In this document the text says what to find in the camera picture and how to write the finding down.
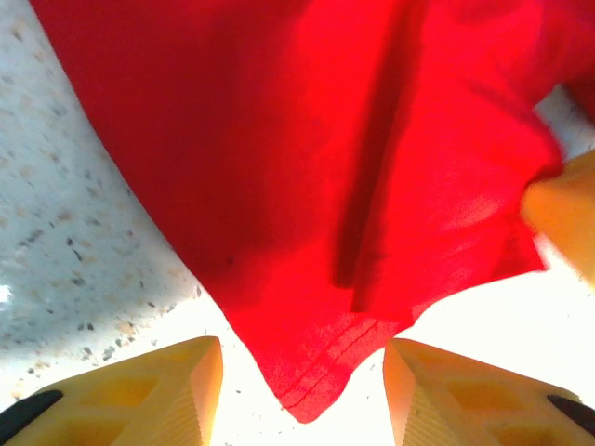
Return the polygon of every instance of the terrazzo floor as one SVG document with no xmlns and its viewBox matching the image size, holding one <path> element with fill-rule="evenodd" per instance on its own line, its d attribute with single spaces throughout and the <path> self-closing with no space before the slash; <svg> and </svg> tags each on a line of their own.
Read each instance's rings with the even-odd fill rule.
<svg viewBox="0 0 595 446">
<path fill-rule="evenodd" d="M 595 130 L 557 89 L 538 107 L 568 157 Z M 551 270 L 438 303 L 402 336 L 567 387 L 595 405 L 595 298 Z M 36 389 L 199 335 L 225 376 L 212 444 L 391 445 L 382 350 L 300 425 L 155 228 L 90 127 L 25 0 L 0 0 L 0 411 Z"/>
</svg>

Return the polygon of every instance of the yellow plastic block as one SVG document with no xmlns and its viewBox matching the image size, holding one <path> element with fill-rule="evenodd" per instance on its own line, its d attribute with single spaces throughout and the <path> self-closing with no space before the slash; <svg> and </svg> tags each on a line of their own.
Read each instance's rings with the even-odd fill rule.
<svg viewBox="0 0 595 446">
<path fill-rule="evenodd" d="M 387 344 L 384 383 L 399 446 L 595 446 L 548 399 L 567 390 L 418 342 Z"/>
<path fill-rule="evenodd" d="M 46 387 L 63 397 L 7 446 L 198 446 L 210 441 L 223 364 L 201 337 Z"/>
<path fill-rule="evenodd" d="M 595 151 L 569 162 L 562 175 L 530 185 L 522 217 L 595 285 Z"/>
</svg>

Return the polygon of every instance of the red fabric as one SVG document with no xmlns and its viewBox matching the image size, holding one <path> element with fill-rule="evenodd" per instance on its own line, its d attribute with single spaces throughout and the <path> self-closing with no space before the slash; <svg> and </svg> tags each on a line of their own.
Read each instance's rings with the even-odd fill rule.
<svg viewBox="0 0 595 446">
<path fill-rule="evenodd" d="M 32 0 L 106 149 L 300 422 L 429 305 L 543 265 L 532 107 L 592 0 Z"/>
</svg>

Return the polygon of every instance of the black rubber strip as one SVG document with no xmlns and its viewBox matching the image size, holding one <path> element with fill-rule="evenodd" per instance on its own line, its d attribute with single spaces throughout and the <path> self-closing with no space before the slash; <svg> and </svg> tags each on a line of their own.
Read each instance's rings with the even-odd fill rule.
<svg viewBox="0 0 595 446">
<path fill-rule="evenodd" d="M 585 404 L 558 395 L 548 395 L 548 400 L 560 412 L 573 420 L 595 438 L 595 411 Z"/>
<path fill-rule="evenodd" d="M 20 400 L 0 413 L 0 445 L 7 444 L 63 396 L 59 390 L 48 390 Z"/>
</svg>

